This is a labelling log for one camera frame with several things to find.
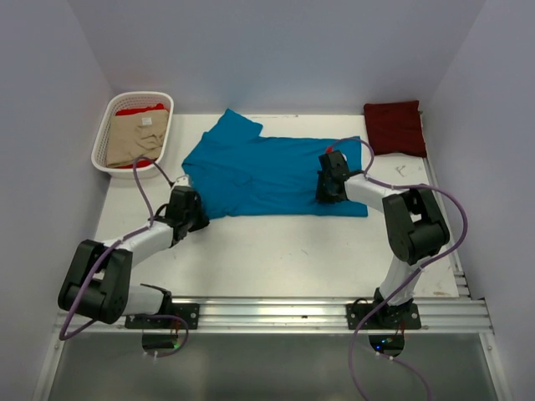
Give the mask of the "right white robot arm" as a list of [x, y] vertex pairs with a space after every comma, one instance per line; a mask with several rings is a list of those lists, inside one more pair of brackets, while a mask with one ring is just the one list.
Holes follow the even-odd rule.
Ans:
[[385, 279], [373, 302], [356, 301], [349, 317], [362, 326], [395, 327], [414, 311], [414, 290], [426, 261], [450, 241], [450, 232], [436, 198], [426, 185], [382, 183], [362, 170], [352, 171], [344, 155], [329, 151], [319, 156], [316, 201], [360, 203], [380, 212], [393, 253]]

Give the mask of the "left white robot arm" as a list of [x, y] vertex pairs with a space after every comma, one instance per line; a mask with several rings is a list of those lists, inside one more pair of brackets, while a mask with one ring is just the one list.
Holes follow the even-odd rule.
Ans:
[[59, 291], [59, 308], [70, 316], [107, 324], [123, 316], [144, 315], [154, 327], [168, 326], [174, 317], [171, 292], [148, 284], [134, 286], [131, 272], [208, 224], [199, 193], [189, 186], [174, 186], [164, 214], [146, 226], [114, 240], [79, 243]]

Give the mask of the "blue t shirt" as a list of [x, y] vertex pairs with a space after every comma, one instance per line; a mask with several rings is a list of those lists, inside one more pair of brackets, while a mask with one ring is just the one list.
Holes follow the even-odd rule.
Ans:
[[315, 194], [319, 156], [334, 146], [361, 166], [361, 144], [333, 138], [263, 137], [262, 124], [228, 109], [183, 160], [209, 219], [225, 216], [366, 217], [368, 208], [322, 204]]

